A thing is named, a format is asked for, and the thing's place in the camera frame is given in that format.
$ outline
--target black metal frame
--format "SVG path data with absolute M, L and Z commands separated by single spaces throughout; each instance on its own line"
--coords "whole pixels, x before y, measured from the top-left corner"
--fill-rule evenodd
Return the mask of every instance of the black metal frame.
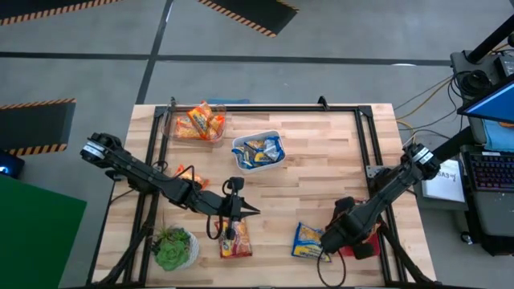
M 190 109 L 194 108 L 194 106 L 177 106 L 174 107 L 173 112 L 187 112 Z M 163 116 L 166 116 L 166 118 L 169 118 L 172 116 L 173 112 L 169 112 L 166 114 L 165 112 L 168 110 L 168 107 L 166 106 L 157 106 L 155 108 L 155 112 L 153 115 L 153 122 L 152 122 L 152 129 L 150 133 L 150 139 L 149 139 L 149 146 L 146 153 L 146 159 L 145 163 L 147 165 L 152 164 L 153 159 L 153 152 L 155 149 L 155 144 L 157 140 L 157 134 L 158 134 L 158 127 L 161 122 L 161 119 Z M 365 133 L 364 133 L 364 127 L 362 123 L 362 117 L 364 116 L 368 122 L 369 126 L 369 134 L 371 139 L 371 145 L 373 148 L 373 153 L 375 156 L 375 162 L 376 165 L 383 165 L 382 158 L 381 158 L 381 152 L 380 152 L 380 146 L 378 144 L 378 136 L 377 131 L 375 128 L 374 118 L 373 118 L 373 111 L 370 106 L 341 106 L 341 105 L 330 105 L 328 106 L 326 100 L 323 96 L 320 97 L 318 100 L 318 104 L 313 105 L 227 105 L 226 110 L 228 112 L 351 112 L 355 116 L 356 126 L 357 126 L 357 136 L 359 139 L 359 145 L 361 147 L 361 156 L 362 156 L 362 164 L 363 164 L 363 171 L 365 172 L 365 167 L 367 165 L 372 165 L 370 162 L 370 158 L 368 155 L 368 147 L 366 144 L 365 139 Z M 157 158 L 157 161 L 165 161 L 166 151 L 168 148 L 168 137 L 163 136 L 161 139 L 161 147 L 159 151 L 159 156 Z M 369 185 L 370 179 L 366 177 L 366 183 Z M 153 225 L 155 224 L 155 217 L 157 214 L 157 205 L 158 205 L 158 199 L 159 194 L 154 193 L 152 194 L 152 201 L 150 204 L 150 209 L 148 213 L 148 217 L 145 220 L 144 224 L 150 226 L 141 228 L 141 221 L 143 218 L 143 210 L 145 208 L 145 200 L 147 196 L 143 193 L 140 193 L 140 196 L 137 200 L 137 207 L 136 207 L 136 213 L 134 216 L 134 222 L 133 222 L 133 232 L 131 235 L 131 242 L 129 249 L 132 247 L 139 247 L 140 239 L 137 239 L 138 234 L 141 234 L 142 230 L 146 230 L 146 236 L 151 236 L 153 233 L 153 230 L 151 229 Z M 100 249 L 100 242 L 103 237 L 103 230 L 105 227 L 105 222 L 107 219 L 107 213 L 108 209 L 106 211 L 105 217 L 104 217 L 104 224 L 102 226 L 102 233 L 100 234 L 100 237 L 98 239 L 97 247 L 96 247 L 96 253 L 93 258 L 93 263 L 89 271 L 89 278 L 86 286 L 94 286 L 92 284 L 92 275 L 95 270 L 96 266 L 96 260 L 99 254 Z M 387 216 L 387 224 L 390 228 L 393 236 L 395 238 L 398 238 L 398 231 L 396 227 L 396 222 L 394 221 L 394 212 L 392 207 L 388 207 L 386 210 L 386 216 Z M 389 260 L 387 258 L 387 251 L 386 251 L 386 243 L 384 242 L 384 236 L 379 234 L 379 246 L 380 246 L 380 262 L 381 262 L 381 272 L 384 277 L 385 285 L 388 286 L 392 283 L 395 283 L 396 281 L 392 280 L 391 272 L 390 272 L 390 264 Z M 141 259 L 141 270 L 140 274 L 138 276 L 138 280 L 136 282 L 133 282 L 133 256 L 128 258 L 128 261 L 124 265 L 124 276 L 123 276 L 123 283 L 117 283 L 116 280 L 114 280 L 113 283 L 110 283 L 108 287 L 144 287 L 146 283 L 146 277 L 148 273 L 148 265 L 149 265 L 149 259 L 150 259 L 150 247 L 151 247 L 151 240 L 150 238 L 145 238 L 145 246 L 143 249 L 143 257 Z M 395 263 L 398 270 L 398 279 L 399 282 L 404 283 L 407 282 L 406 278 L 406 270 L 403 266 L 402 262 L 398 258 L 398 256 L 393 251 L 393 255 L 395 257 Z

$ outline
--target butcher block tabletop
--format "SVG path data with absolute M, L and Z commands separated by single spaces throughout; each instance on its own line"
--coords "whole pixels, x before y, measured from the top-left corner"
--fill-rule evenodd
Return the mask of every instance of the butcher block tabletop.
M 397 165 L 402 142 L 390 104 L 367 104 L 373 115 L 384 165 Z M 140 160 L 145 159 L 155 105 L 133 109 L 124 148 Z M 364 121 L 366 143 L 374 162 L 368 125 Z M 230 151 L 232 140 L 258 132 L 279 132 L 286 153 L 278 168 L 242 174 Z M 159 132 L 154 158 L 159 152 Z M 181 226 L 196 236 L 200 253 L 189 268 L 166 272 L 150 257 L 146 286 L 159 287 L 322 287 L 316 260 L 292 257 L 292 243 L 298 222 L 324 228 L 332 217 L 334 201 L 347 196 L 367 198 L 365 173 L 352 112 L 228 112 L 222 145 L 217 148 L 184 144 L 170 140 L 165 159 L 172 176 L 179 165 L 194 165 L 195 173 L 210 180 L 206 189 L 221 194 L 229 177 L 244 177 L 239 195 L 261 210 L 247 218 L 253 256 L 221 259 L 217 240 L 206 234 L 202 214 L 182 210 L 160 196 L 156 228 Z M 126 182 L 115 185 L 112 197 L 129 190 Z M 113 202 L 109 208 L 93 281 L 101 280 L 116 264 L 129 245 L 138 193 L 132 192 Z M 426 244 L 415 196 L 404 193 L 393 204 L 400 243 L 414 263 L 429 278 L 434 269 Z M 214 219 L 211 225 L 214 234 Z M 139 274 L 142 247 L 137 253 L 133 279 Z M 389 261 L 396 278 L 394 257 L 388 247 Z M 347 277 L 344 286 L 384 284 L 378 256 L 364 260 L 345 257 Z M 329 284 L 342 278 L 339 256 L 322 263 L 320 270 Z

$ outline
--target succulent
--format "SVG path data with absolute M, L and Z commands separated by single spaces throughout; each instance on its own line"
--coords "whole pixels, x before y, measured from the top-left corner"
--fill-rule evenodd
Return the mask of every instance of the succulent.
M 177 269 L 189 259 L 189 250 L 184 242 L 162 240 L 155 261 L 165 271 Z

